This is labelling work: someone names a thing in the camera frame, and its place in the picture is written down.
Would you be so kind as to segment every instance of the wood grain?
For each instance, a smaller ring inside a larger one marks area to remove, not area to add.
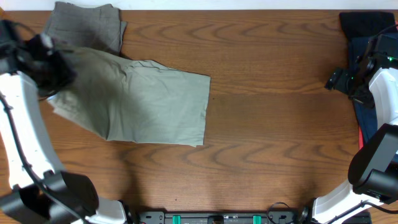
[[[335,67],[347,66],[338,13],[123,11],[125,57],[212,77],[205,145],[106,142],[43,103],[54,148],[100,195],[136,209],[302,206],[342,183],[358,151],[351,102],[323,88]],[[39,32],[50,12],[8,14]],[[0,151],[5,194],[7,161]],[[398,222],[371,211],[374,223]],[[0,221],[11,222],[4,215]]]

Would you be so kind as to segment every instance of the black cable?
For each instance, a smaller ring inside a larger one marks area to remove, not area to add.
[[[68,205],[65,205],[63,202],[61,202],[56,196],[54,196],[43,183],[41,183],[35,176],[35,174],[32,171],[31,165],[27,162],[24,151],[22,150],[21,143],[19,141],[18,133],[16,131],[15,127],[15,122],[11,114],[12,107],[7,104],[6,99],[4,99],[4,96],[0,93],[0,101],[2,105],[4,106],[4,112],[6,112],[11,131],[12,131],[12,136],[14,137],[15,145],[17,148],[17,152],[19,155],[19,158],[21,159],[22,162],[22,167],[25,169],[29,177],[33,180],[33,183],[52,201],[57,203],[59,206],[61,206],[63,209],[71,213],[74,217],[77,219],[80,219],[83,221],[84,224],[90,224],[87,220],[85,220],[84,217],[82,217],[80,214],[78,214],[74,209],[70,208]]]
[[[375,204],[373,204],[371,202],[362,202],[362,203],[365,204],[365,205],[370,205],[370,206],[372,206],[373,208],[375,208],[377,210],[380,210],[382,212],[385,212],[385,213],[388,213],[388,214],[391,214],[391,215],[397,215],[398,214],[398,210],[388,210],[388,209],[382,208],[382,207],[380,207],[378,205],[375,205]]]
[[[389,29],[391,29],[391,28],[394,28],[394,27],[398,27],[398,24],[391,25],[391,26],[389,26],[389,27],[387,27],[387,28],[381,30],[381,31],[380,31],[378,34],[376,34],[373,38],[376,38],[376,37],[380,36],[381,34],[385,33],[387,30],[389,30]]]
[[[344,216],[350,214],[351,212],[353,212],[353,211],[355,211],[355,210],[357,210],[357,209],[359,209],[359,208],[361,208],[363,206],[364,206],[363,202],[355,205],[354,207],[352,207],[349,210],[345,211],[341,215],[338,215],[338,216],[334,217],[332,220],[330,220],[330,222],[328,222],[328,224],[334,223],[335,221],[339,220],[340,218],[343,218]]]
[[[285,202],[275,202],[271,205],[271,207],[268,208],[268,212],[267,212],[267,218],[268,220],[272,223],[272,224],[276,224],[274,221],[272,221],[272,219],[269,217],[269,213],[271,212],[271,209],[274,208],[275,205],[286,205],[286,207],[290,208]]]
[[[32,30],[29,26],[22,24],[20,22],[13,22],[14,26],[20,26],[22,28],[24,28],[25,30],[28,30],[33,36],[36,35],[36,32],[34,30]]]

